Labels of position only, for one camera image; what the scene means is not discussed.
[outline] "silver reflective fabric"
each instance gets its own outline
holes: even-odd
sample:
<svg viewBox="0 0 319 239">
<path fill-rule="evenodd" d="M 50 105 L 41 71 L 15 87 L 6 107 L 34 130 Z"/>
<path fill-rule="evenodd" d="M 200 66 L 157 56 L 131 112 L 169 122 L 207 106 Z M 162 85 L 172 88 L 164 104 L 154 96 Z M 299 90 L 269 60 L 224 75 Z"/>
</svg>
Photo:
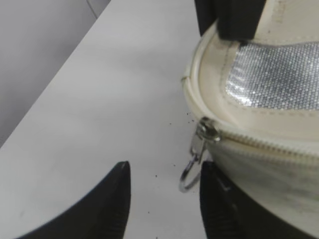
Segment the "silver reflective fabric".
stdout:
<svg viewBox="0 0 319 239">
<path fill-rule="evenodd" d="M 319 110 L 319 43 L 241 45 L 226 92 L 248 107 Z"/>
</svg>

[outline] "white bag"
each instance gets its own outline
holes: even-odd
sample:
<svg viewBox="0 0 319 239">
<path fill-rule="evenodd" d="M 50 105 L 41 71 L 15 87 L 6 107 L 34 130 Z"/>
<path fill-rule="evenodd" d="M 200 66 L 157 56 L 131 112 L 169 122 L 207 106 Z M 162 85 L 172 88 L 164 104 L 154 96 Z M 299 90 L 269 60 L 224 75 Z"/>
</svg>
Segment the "white bag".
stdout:
<svg viewBox="0 0 319 239">
<path fill-rule="evenodd" d="M 245 193 L 319 238 L 318 0 L 267 0 L 255 38 L 221 40 L 212 25 L 183 79 L 199 122 L 193 160 L 207 149 Z"/>
</svg>

